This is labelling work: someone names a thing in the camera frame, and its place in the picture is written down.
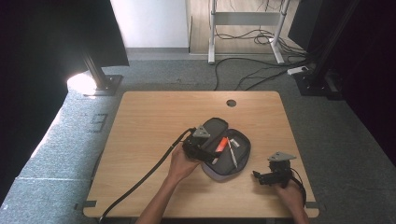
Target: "person's left hand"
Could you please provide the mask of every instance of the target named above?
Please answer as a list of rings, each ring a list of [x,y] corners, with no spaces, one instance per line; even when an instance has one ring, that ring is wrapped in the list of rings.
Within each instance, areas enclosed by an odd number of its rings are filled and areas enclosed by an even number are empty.
[[[178,183],[189,176],[200,163],[201,162],[198,160],[188,158],[184,153],[182,144],[179,143],[172,153],[168,178],[175,181],[175,183]]]

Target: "white wall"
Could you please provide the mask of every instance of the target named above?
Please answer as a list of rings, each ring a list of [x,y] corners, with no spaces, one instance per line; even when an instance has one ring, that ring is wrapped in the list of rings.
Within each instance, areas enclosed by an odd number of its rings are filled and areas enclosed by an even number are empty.
[[[111,0],[125,48],[187,48],[189,0]]]

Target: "power strip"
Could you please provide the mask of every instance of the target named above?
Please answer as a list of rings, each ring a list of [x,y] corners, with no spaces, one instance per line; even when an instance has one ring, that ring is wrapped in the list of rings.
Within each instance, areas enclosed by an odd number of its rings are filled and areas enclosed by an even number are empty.
[[[291,69],[289,69],[289,70],[288,70],[288,74],[289,74],[289,75],[294,75],[294,74],[297,74],[297,73],[306,72],[306,71],[308,71],[308,70],[309,70],[309,69],[308,69],[307,67],[301,66],[301,67],[296,67],[296,68],[291,68]]]

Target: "black case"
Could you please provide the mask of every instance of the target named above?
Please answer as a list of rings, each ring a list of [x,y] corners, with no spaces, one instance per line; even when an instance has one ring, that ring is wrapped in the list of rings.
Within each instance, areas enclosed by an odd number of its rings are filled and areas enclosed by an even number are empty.
[[[221,139],[227,136],[230,139],[237,163],[236,168],[233,163],[230,147],[227,145],[223,149],[216,164],[205,162],[205,165],[203,165],[204,171],[212,178],[221,180],[243,170],[248,162],[250,154],[250,141],[248,138],[236,129],[228,129],[228,123],[223,119],[210,119],[205,122],[203,126],[207,132],[210,133],[210,137],[202,145],[202,149],[214,153]]]

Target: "person's right hand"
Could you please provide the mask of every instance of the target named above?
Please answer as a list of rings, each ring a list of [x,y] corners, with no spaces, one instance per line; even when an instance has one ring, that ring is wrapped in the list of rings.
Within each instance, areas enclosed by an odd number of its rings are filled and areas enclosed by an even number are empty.
[[[309,223],[308,215],[303,206],[303,194],[299,186],[292,180],[289,180],[288,185],[282,189],[281,184],[273,185],[276,194],[286,207],[288,207],[296,224]]]
[[[171,165],[169,167],[168,178],[175,183],[189,176],[200,164],[198,160],[192,160],[184,153],[182,144],[178,144],[172,153]]]

